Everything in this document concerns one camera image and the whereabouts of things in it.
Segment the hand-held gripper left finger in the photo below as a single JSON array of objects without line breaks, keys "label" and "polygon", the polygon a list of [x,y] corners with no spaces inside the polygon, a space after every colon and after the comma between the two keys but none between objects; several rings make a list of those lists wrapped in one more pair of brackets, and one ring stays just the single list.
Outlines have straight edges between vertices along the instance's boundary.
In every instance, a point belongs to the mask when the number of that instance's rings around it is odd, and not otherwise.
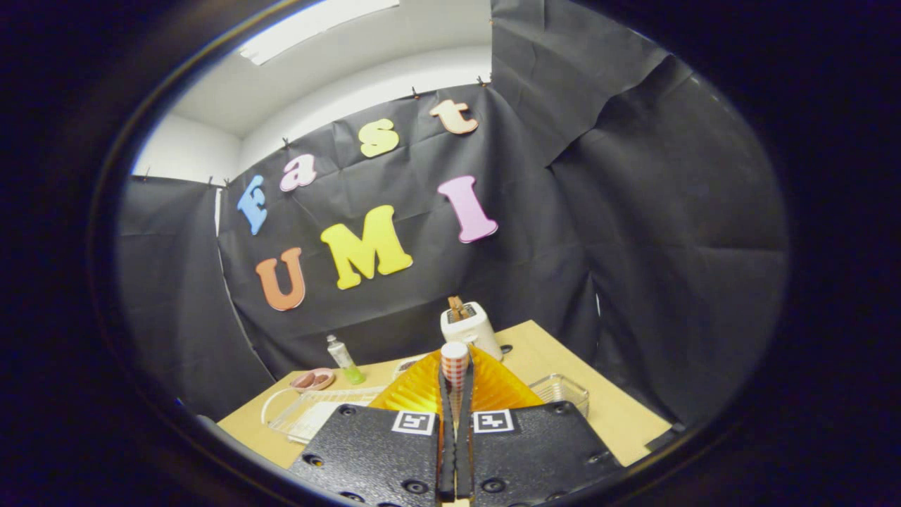
[{"label": "hand-held gripper left finger", "polygon": [[374,506],[437,506],[451,499],[451,427],[441,354],[426,354],[367,406],[344,402],[289,471]]}]

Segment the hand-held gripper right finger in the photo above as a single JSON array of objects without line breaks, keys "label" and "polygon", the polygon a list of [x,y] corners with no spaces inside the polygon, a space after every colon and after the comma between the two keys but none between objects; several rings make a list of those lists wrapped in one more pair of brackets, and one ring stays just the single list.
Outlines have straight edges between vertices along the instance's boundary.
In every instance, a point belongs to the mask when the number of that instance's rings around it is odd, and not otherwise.
[{"label": "hand-held gripper right finger", "polygon": [[472,506],[534,506],[610,482],[622,464],[570,401],[542,401],[471,346],[456,433],[456,495]]}]

